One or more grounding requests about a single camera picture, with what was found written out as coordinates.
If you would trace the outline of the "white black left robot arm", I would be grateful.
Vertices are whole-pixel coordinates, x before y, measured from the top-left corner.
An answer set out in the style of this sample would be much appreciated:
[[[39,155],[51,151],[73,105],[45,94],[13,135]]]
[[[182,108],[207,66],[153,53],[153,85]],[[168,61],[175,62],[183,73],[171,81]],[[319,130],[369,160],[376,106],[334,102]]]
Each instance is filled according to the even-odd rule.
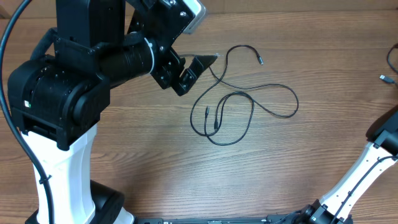
[[[6,121],[34,165],[39,208],[29,223],[134,223],[124,195],[90,177],[91,148],[110,93],[151,75],[184,95],[216,60],[186,65],[173,49],[205,18],[199,0],[57,1],[57,25],[1,90]]]

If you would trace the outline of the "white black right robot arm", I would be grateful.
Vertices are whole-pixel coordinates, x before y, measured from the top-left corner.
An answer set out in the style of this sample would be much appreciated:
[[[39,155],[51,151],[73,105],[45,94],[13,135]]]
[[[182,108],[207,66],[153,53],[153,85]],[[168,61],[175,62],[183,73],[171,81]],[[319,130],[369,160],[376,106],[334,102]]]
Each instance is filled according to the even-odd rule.
[[[343,178],[320,200],[307,205],[294,223],[353,223],[350,211],[370,185],[397,163],[397,107],[378,118],[366,133],[368,143]]]

